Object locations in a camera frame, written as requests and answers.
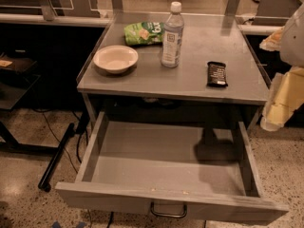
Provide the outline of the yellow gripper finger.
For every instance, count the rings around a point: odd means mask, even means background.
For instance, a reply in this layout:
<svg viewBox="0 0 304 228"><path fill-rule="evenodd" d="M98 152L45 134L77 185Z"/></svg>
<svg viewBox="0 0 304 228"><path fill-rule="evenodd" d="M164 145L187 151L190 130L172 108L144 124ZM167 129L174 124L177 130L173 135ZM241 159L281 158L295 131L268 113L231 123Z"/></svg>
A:
<svg viewBox="0 0 304 228"><path fill-rule="evenodd" d="M304 104L304 68L292 67L285 74L277 73L272 80L269 98L262 111L260 126L277 131Z"/></svg>
<svg viewBox="0 0 304 228"><path fill-rule="evenodd" d="M264 39L259 47L267 51L280 51L283 28L278 29Z"/></svg>

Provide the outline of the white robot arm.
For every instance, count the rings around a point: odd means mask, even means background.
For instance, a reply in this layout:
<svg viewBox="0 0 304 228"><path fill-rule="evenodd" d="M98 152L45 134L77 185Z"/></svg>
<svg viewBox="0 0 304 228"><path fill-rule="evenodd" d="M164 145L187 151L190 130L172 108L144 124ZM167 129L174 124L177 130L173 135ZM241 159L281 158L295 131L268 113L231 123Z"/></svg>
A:
<svg viewBox="0 0 304 228"><path fill-rule="evenodd" d="M277 73L272 80L260 120L264 130L277 131L304 105L304 5L259 47L278 51L280 59L291 66L288 72Z"/></svg>

